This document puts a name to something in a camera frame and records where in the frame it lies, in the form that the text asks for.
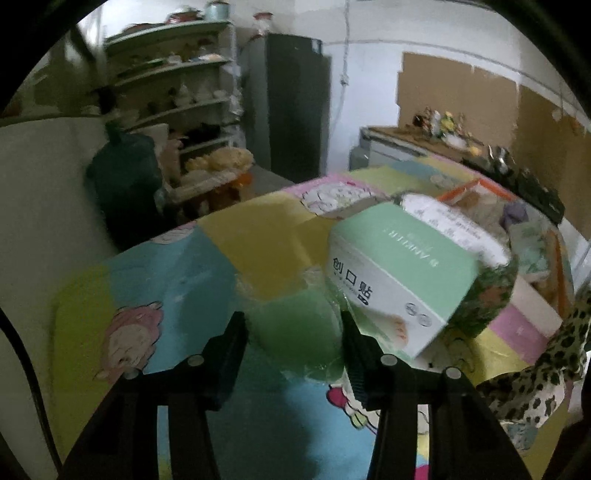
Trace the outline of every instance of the metal shelf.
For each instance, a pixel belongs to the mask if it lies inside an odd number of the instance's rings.
[[[170,25],[159,25],[147,28],[139,32],[127,35],[115,35],[106,40],[105,51],[108,56],[117,55],[126,50],[160,43],[167,40],[183,37],[185,35],[204,35],[221,32],[230,24],[229,21],[208,22],[197,20],[194,22],[181,22]]]
[[[126,128],[126,131],[135,130],[136,128],[143,127],[145,125],[153,124],[166,118],[170,115],[175,115],[177,113],[188,112],[190,110],[194,110],[197,108],[201,108],[208,105],[215,105],[217,103],[225,103],[229,102],[230,99],[227,97],[224,98],[214,98],[211,100],[204,100],[203,102],[192,103],[191,105],[182,106],[179,108],[173,108],[171,110],[166,110],[165,112],[157,113],[156,115],[147,116],[145,118],[140,118],[136,123],[134,123],[131,127]]]
[[[135,77],[121,80],[120,82],[115,83],[114,87],[116,90],[122,90],[124,88],[129,87],[130,85],[141,83],[144,80],[151,80],[157,76],[164,76],[170,73],[177,73],[183,70],[193,70],[207,66],[223,65],[225,63],[229,63],[230,61],[230,59],[187,61],[179,65],[172,65],[170,67],[162,67],[159,69],[150,70],[148,72],[136,75]]]
[[[197,150],[201,150],[202,148],[212,147],[214,145],[218,145],[218,144],[222,144],[222,143],[229,143],[232,140],[234,140],[233,135],[224,135],[222,137],[210,140],[209,142],[198,143],[197,145],[192,145],[191,147],[183,148],[179,153],[181,155],[184,155],[187,153],[195,152]]]

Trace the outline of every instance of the refrigerator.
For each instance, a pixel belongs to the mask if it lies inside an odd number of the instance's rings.
[[[256,163],[295,183],[324,174],[330,60],[322,42],[268,34],[248,42],[240,64],[242,128]]]

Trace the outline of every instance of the box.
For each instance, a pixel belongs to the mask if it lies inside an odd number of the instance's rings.
[[[330,233],[328,277],[410,358],[445,327],[478,269],[476,257],[393,203]]]

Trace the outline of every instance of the colorful tablecloth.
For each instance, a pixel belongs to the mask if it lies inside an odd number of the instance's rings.
[[[55,302],[50,416],[61,455],[121,373],[120,362],[135,361],[146,373],[169,369],[223,332],[238,307],[237,273],[273,298],[306,268],[325,265],[329,232],[338,221],[322,216],[327,208],[346,208],[351,199],[376,192],[438,195],[449,179],[462,183],[475,176],[443,160],[420,162],[437,170],[435,181],[410,175],[408,166],[330,176],[213,213],[77,276]],[[475,384],[528,365],[494,327],[475,340],[450,338],[446,348]],[[233,396],[222,411],[208,414],[221,476],[364,478],[377,418],[361,410],[347,385],[288,379],[248,346]],[[524,458],[535,479],[565,418],[563,405]],[[158,428],[162,479],[170,475],[165,408]],[[427,464],[428,438],[421,436],[417,479],[427,479]]]

